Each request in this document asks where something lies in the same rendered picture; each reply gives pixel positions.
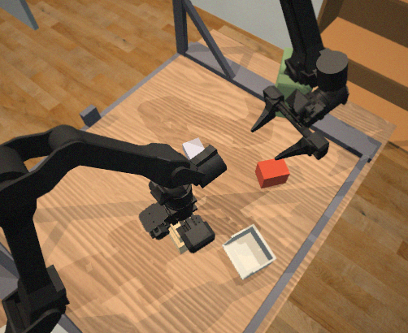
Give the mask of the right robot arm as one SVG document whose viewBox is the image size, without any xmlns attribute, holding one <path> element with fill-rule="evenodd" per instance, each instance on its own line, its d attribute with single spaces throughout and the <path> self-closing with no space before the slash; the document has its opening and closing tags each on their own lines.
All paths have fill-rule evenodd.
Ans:
<svg viewBox="0 0 408 333">
<path fill-rule="evenodd" d="M 24 162 L 44 156 L 29 172 Z M 21 276 L 17 289 L 2 300 L 4 333 L 51 333 L 70 304 L 54 264 L 46 268 L 33 215 L 37 198 L 78 166 L 142 175 L 155 182 L 150 193 L 157 203 L 140 212 L 139 219 L 156 240 L 178 223 L 165 202 L 173 209 L 186 207 L 193 197 L 192 184 L 204 188 L 227 170 L 212 145 L 188 160 L 168 144 L 135 145 L 63 124 L 0 144 L 0 227 Z"/>
</svg>

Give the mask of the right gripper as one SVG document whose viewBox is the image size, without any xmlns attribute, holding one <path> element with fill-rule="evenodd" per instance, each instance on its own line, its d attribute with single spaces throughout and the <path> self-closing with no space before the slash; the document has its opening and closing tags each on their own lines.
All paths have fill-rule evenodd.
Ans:
<svg viewBox="0 0 408 333">
<path fill-rule="evenodd" d="M 196 202 L 197 199 L 193 195 L 191 202 L 181 209 L 173 209 L 165 204 L 171 215 L 175 216 L 177 221 L 179 221 L 181 226 L 176 228 L 176 231 L 191 253 L 196 253 L 215 240 L 215 233 L 208 222 L 203 222 L 200 215 L 193 214 L 193 212 L 197 210 L 194 204 Z"/>
</svg>

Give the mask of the orange block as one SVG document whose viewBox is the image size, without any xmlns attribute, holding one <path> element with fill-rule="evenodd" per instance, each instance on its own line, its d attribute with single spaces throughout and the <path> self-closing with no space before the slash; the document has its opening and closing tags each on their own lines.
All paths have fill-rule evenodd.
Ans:
<svg viewBox="0 0 408 333">
<path fill-rule="evenodd" d="M 270 159 L 257 163 L 255 174 L 261 188 L 285 184 L 290 173 L 284 159 Z"/>
</svg>

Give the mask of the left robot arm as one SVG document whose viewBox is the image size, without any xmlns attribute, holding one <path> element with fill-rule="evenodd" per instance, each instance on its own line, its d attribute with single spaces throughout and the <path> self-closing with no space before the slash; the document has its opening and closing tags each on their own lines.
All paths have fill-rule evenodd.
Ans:
<svg viewBox="0 0 408 333">
<path fill-rule="evenodd" d="M 312 1 L 280 0 L 280 5 L 293 46 L 291 58 L 284 61 L 287 67 L 284 74 L 294 83 L 309 84 L 311 88 L 318 86 L 314 91 L 324 96 L 330 111 L 340 104 L 345 105 L 349 97 L 346 85 L 348 57 L 340 51 L 324 48 Z M 305 125 L 317 121 L 326 111 L 320 103 L 314 106 L 310 100 L 312 97 L 310 93 L 303 95 L 296 89 L 285 99 L 291 103 L 289 107 L 304 118 Z"/>
</svg>

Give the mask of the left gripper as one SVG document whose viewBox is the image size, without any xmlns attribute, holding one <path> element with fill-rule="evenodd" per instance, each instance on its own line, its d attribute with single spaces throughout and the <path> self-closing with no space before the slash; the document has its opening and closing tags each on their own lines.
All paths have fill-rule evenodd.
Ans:
<svg viewBox="0 0 408 333">
<path fill-rule="evenodd" d="M 327 100 L 321 93 L 317 91 L 313 92 L 309 91 L 308 93 L 310 93 L 313 96 L 310 100 L 314 104 L 320 103 L 326 110 L 323 113 L 323 115 L 318 119 L 322 120 L 324 116 L 330 112 L 330 106 Z M 329 148 L 328 140 L 319 131 L 312 132 L 309 129 L 309 127 L 316 123 L 318 120 L 315 122 L 312 121 L 308 125 L 305 125 L 305 122 L 303 120 L 304 118 L 299 116 L 292 107 L 289 109 L 284 104 L 284 95 L 275 85 L 268 86 L 267 88 L 265 88 L 263 90 L 263 96 L 266 105 L 263 112 L 259 116 L 258 120 L 251 128 L 250 130 L 251 132 L 259 130 L 262 126 L 264 126 L 266 123 L 270 122 L 272 119 L 276 117 L 276 112 L 280 111 L 283 114 L 283 116 L 303 135 L 303 137 L 296 144 L 290 146 L 289 148 L 278 154 L 275 157 L 276 161 L 283 158 L 289 158 L 292 156 L 303 154 L 307 154 L 309 157 L 312 156 L 313 154 L 316 159 L 320 160 L 328 153 Z M 291 115 L 293 119 L 289 115 Z"/>
</svg>

